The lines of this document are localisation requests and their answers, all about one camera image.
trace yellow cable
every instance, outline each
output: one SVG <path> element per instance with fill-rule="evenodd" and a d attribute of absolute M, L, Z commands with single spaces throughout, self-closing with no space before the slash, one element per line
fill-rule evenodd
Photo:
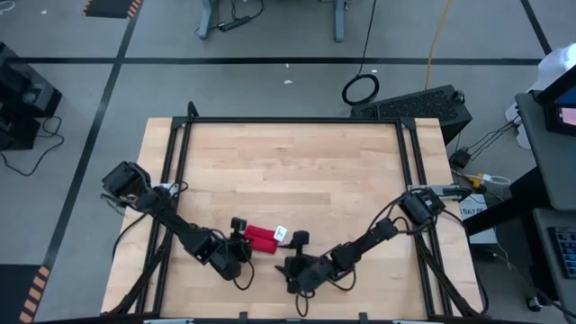
<path fill-rule="evenodd" d="M 446 14 L 448 14 L 448 9 L 450 9 L 451 4 L 452 0 L 446 0 L 446 6 L 444 7 L 444 11 L 440 16 L 440 22 L 438 22 L 438 28 L 436 29 L 436 34 L 434 35 L 434 39 L 432 40 L 432 46 L 430 47 L 430 54 L 428 54 L 428 63 L 426 66 L 426 83 L 424 84 L 424 90 L 428 90 L 428 80 L 430 79 L 430 67 L 432 66 L 432 56 L 434 55 L 434 47 L 436 46 L 436 40 L 438 39 L 438 35 L 440 35 L 440 31 L 442 31 L 442 26 L 444 25 L 444 20 L 446 19 Z"/>

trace black metal frame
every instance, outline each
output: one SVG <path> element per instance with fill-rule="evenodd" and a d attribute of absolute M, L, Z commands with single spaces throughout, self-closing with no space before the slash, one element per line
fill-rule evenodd
<path fill-rule="evenodd" d="M 408 152 L 406 150 L 406 142 L 404 139 L 404 132 L 403 126 L 406 126 L 409 129 L 409 135 L 412 142 L 412 149 L 414 152 L 414 159 L 416 162 L 416 168 L 418 173 L 418 181 L 421 185 L 426 184 L 426 173 L 424 170 L 424 163 L 422 160 L 422 154 L 420 151 L 419 146 L 419 138 L 418 133 L 416 130 L 416 123 L 413 118 L 381 118 L 381 119 L 354 119 L 354 118 L 284 118 L 284 117 L 200 117 L 198 112 L 194 108 L 192 103 L 188 105 L 188 115 L 185 117 L 174 117 L 172 119 L 172 124 L 170 127 L 170 135 L 168 137 L 168 144 L 166 147 L 166 156 L 164 160 L 162 175 L 160 178 L 161 183 L 168 182 L 169 173 L 170 173 L 170 166 L 172 164 L 173 155 L 175 152 L 176 146 L 176 134 L 180 130 L 182 126 L 184 126 L 184 136 L 182 138 L 182 145 L 180 148 L 180 154 L 178 158 L 178 166 L 176 169 L 175 175 L 175 183 L 181 183 L 184 177 L 185 171 L 185 161 L 186 161 L 186 152 L 188 150 L 188 144 L 190 142 L 191 137 L 191 130 L 193 123 L 342 123 L 342 124 L 353 124 L 353 123 L 362 123 L 362 124 L 392 124 L 395 126 L 396 135 L 398 137 L 398 145 L 400 149 L 400 162 L 402 164 L 402 173 L 404 176 L 404 183 L 406 189 L 408 189 L 409 185 L 412 185 L 412 178 L 410 174 L 410 162 L 408 158 Z M 178 197 L 175 197 L 175 206 L 177 208 L 178 204 Z M 159 233 L 159 226 L 160 224 L 154 220 L 152 224 L 152 228 L 150 231 L 150 236 L 148 239 L 148 249 L 146 252 L 146 258 L 144 267 L 148 266 L 154 252 L 156 250 L 156 245 L 158 243 L 158 233 Z M 172 233 L 167 232 L 165 235 L 169 235 L 170 239 L 172 238 Z M 429 230 L 429 237 L 430 237 L 430 245 L 432 247 L 433 254 L 438 261 L 438 263 L 442 266 L 442 257 L 440 254 L 440 246 L 438 245 L 438 238 L 436 229 L 431 227 Z M 158 282 L 157 282 L 157 289 L 155 293 L 155 298 L 153 301 L 153 308 L 152 312 L 156 314 L 160 314 L 162 309 L 162 301 L 164 297 L 164 290 L 166 285 L 167 279 L 167 269 L 168 269 L 168 262 L 170 259 L 170 253 L 166 255 L 166 258 L 160 264 L 160 271 L 158 273 Z M 432 292 L 430 288 L 430 281 L 428 276 L 428 267 L 425 261 L 418 256 L 418 270 L 420 274 L 420 282 L 422 285 L 422 293 L 424 297 L 424 304 L 426 308 L 427 318 L 431 318 L 436 315 L 434 310 L 434 300 L 432 297 Z M 443 311 L 444 315 L 452 316 L 452 308 L 451 302 L 448 299 L 447 293 L 445 289 L 440 286 L 440 296 L 442 299 Z M 148 295 L 148 286 L 145 286 L 138 298 L 137 306 L 136 306 L 136 313 L 144 312 L 146 299 Z M 359 313 L 359 319 L 361 323 L 391 323 L 389 320 L 368 320 L 367 314 Z M 240 322 L 247 322 L 248 321 L 248 314 L 245 312 L 241 312 L 239 314 Z M 261 319 L 263 322 L 278 319 Z M 306 319 L 306 322 L 325 322 L 322 319 Z M 357 320 L 337 320 L 337 322 L 350 322 L 350 323 L 357 323 Z"/>

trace computer monitor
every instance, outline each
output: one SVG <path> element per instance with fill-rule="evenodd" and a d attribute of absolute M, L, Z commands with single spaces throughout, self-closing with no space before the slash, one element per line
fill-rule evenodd
<path fill-rule="evenodd" d="M 576 136 L 576 66 L 548 86 L 536 100 L 544 107 L 548 131 Z"/>

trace red object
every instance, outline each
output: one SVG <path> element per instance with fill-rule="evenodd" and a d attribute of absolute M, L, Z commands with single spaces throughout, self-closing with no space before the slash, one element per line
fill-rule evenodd
<path fill-rule="evenodd" d="M 248 225 L 244 231 L 244 236 L 251 241 L 255 251 L 274 254 L 278 248 L 278 241 L 274 239 L 273 230 Z"/>

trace table leg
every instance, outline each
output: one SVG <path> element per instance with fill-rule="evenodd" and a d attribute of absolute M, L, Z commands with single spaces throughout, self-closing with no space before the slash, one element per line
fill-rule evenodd
<path fill-rule="evenodd" d="M 334 11 L 334 23 L 336 28 L 336 42 L 344 40 L 344 11 L 346 10 L 346 0 L 336 0 L 336 9 Z"/>
<path fill-rule="evenodd" d="M 198 37 L 201 40 L 208 38 L 210 27 L 212 26 L 212 13 L 218 10 L 218 0 L 202 0 L 202 19 L 198 27 Z"/>

